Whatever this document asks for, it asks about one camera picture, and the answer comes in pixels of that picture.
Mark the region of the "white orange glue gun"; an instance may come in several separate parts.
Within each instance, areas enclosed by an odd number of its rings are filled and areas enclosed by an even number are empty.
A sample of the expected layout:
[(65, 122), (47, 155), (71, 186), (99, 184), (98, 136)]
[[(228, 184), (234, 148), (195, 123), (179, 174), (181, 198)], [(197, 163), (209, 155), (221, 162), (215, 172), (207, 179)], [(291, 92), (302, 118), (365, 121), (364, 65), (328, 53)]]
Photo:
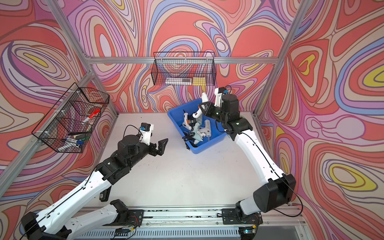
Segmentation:
[[(209, 101), (208, 96), (205, 92), (202, 93), (201, 99), (202, 99), (202, 103)], [(193, 116), (193, 118), (198, 119), (202, 116), (202, 114), (203, 114), (203, 112), (201, 110), (201, 107), (199, 107), (199, 109), (192, 116)]]

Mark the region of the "white glue gun with switch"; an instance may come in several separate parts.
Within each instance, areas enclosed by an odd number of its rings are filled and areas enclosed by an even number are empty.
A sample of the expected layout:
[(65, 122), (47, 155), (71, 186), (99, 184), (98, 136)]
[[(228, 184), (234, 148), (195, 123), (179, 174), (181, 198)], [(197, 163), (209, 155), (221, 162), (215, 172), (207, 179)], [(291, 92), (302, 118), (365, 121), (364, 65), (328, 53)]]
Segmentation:
[(189, 120), (188, 116), (189, 116), (189, 114), (187, 112), (184, 112), (182, 126), (185, 129), (187, 129), (188, 131), (191, 131), (192, 127), (190, 126), (190, 120)]

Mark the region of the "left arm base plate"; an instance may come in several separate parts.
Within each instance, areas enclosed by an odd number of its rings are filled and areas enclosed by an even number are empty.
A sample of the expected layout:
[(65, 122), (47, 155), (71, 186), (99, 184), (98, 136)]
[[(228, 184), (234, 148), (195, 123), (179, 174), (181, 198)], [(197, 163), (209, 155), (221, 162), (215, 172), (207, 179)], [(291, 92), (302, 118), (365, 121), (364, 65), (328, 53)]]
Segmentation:
[(118, 213), (117, 218), (106, 226), (127, 226), (134, 225), (139, 227), (142, 225), (144, 219), (144, 210), (125, 210)]

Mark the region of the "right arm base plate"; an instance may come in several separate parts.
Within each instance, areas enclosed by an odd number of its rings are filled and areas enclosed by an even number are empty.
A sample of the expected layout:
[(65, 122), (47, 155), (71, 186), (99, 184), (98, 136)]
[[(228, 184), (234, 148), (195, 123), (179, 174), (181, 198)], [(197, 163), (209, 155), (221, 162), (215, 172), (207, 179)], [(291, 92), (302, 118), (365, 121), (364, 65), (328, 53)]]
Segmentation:
[(244, 214), (241, 209), (222, 209), (222, 212), (217, 214), (222, 218), (224, 225), (261, 225), (263, 219), (260, 213), (254, 213), (251, 215)]

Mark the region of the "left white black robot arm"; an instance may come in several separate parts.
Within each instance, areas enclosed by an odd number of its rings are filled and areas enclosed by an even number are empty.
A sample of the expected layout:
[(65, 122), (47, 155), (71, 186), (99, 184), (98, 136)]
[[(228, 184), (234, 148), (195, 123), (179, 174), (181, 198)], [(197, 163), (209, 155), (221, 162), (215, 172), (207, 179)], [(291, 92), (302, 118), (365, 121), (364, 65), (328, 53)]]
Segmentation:
[(76, 188), (46, 209), (22, 217), (24, 237), (29, 240), (73, 240), (103, 225), (138, 227), (141, 222), (131, 215), (121, 200), (113, 200), (109, 205), (77, 218), (74, 215), (91, 199), (126, 176), (144, 157), (162, 156), (168, 141), (163, 139), (154, 144), (141, 141), (138, 135), (123, 137), (118, 149), (99, 163)]

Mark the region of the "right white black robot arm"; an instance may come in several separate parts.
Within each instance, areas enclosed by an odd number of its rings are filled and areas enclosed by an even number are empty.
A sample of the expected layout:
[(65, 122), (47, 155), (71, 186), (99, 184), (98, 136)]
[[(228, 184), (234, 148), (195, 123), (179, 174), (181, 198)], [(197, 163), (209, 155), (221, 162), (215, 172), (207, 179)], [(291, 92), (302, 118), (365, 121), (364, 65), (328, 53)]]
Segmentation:
[(222, 125), (225, 133), (242, 149), (255, 169), (258, 189), (238, 203), (244, 215), (267, 213), (288, 204), (295, 193), (296, 179), (285, 174), (267, 154), (258, 140), (250, 122), (240, 114), (239, 101), (235, 95), (216, 94), (215, 102), (202, 95), (199, 104), (202, 115)]

